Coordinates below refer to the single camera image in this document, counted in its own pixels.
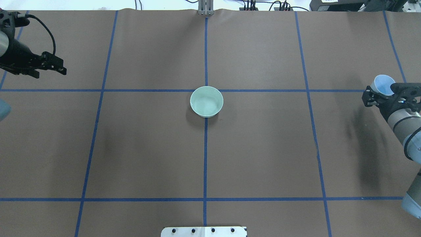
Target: wire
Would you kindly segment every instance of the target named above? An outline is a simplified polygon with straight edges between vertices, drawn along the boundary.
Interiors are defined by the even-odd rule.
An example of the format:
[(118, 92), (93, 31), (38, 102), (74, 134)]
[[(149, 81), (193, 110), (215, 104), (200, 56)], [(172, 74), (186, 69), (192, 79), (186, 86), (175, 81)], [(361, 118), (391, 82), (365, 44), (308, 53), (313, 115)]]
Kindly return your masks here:
[(43, 27), (47, 30), (48, 34), (51, 36), (51, 40), (53, 41), (53, 55), (55, 55), (56, 54), (56, 41), (54, 40), (53, 34), (48, 29), (48, 27), (44, 24), (44, 22), (42, 22), (38, 17), (34, 15), (30, 15), (30, 14), (25, 14), (25, 18), (33, 18), (37, 20), (41, 25), (43, 25)]
[(307, 10), (307, 9), (305, 9), (305, 8), (302, 8), (302, 7), (288, 7), (288, 8), (285, 8), (285, 11), (289, 11), (289, 9), (291, 9), (291, 8), (301, 8), (301, 9), (304, 9), (304, 10), (306, 10), (306, 11), (309, 11), (309, 10)]
[(272, 6), (273, 6), (276, 2), (278, 2), (278, 3), (279, 3), (279, 8), (281, 8), (281, 7), (282, 7), (282, 3), (281, 3), (281, 1), (274, 1), (274, 2), (272, 2), (272, 5), (270, 6), (269, 11), (270, 11), (270, 9), (272, 9)]

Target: green cup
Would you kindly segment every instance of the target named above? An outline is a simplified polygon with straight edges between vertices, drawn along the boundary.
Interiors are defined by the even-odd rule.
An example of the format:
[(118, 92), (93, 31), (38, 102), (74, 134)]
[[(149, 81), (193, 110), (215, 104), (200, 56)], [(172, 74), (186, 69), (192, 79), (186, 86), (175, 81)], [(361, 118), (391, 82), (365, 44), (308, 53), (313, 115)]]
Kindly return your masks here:
[(193, 111), (203, 118), (215, 116), (222, 109), (224, 98), (214, 87), (202, 86), (197, 88), (190, 97)]

